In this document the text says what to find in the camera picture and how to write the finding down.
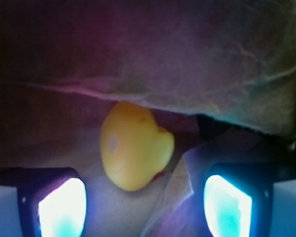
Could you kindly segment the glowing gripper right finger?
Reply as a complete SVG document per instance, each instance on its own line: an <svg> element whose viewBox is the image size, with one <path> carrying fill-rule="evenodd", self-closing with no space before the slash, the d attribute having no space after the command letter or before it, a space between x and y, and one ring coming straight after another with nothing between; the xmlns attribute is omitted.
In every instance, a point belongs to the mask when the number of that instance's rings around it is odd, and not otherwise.
<svg viewBox="0 0 296 237"><path fill-rule="evenodd" d="M214 237L296 237L296 165L216 163L203 205Z"/></svg>

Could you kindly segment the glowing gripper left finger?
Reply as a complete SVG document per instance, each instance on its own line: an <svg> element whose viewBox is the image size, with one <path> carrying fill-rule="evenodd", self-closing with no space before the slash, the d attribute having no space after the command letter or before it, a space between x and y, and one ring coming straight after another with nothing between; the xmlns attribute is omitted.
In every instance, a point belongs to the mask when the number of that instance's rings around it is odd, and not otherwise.
<svg viewBox="0 0 296 237"><path fill-rule="evenodd" d="M86 209L73 168L0 168L0 237L79 237Z"/></svg>

